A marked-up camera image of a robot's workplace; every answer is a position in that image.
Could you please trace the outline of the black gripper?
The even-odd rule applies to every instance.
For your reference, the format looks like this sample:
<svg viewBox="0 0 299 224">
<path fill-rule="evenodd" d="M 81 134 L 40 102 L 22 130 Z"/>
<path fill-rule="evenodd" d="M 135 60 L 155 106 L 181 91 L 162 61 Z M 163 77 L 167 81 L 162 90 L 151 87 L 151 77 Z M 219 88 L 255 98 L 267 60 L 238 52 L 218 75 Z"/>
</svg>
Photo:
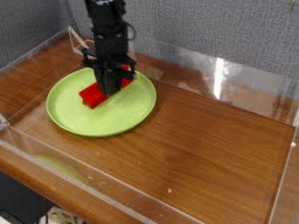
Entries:
<svg viewBox="0 0 299 224">
<path fill-rule="evenodd" d="M 123 19 L 127 13 L 126 0 L 85 0 L 89 17 L 91 19 L 91 31 L 94 33 L 95 47 L 91 57 L 83 50 L 83 64 L 87 67 L 101 66 L 117 69 L 110 75 L 111 85 L 109 90 L 109 71 L 95 68 L 95 77 L 101 92 L 105 95 L 117 94 L 122 88 L 135 79 L 137 62 L 127 55 L 129 42 L 137 38 L 129 37 L 127 30 L 134 26 Z"/>
</svg>

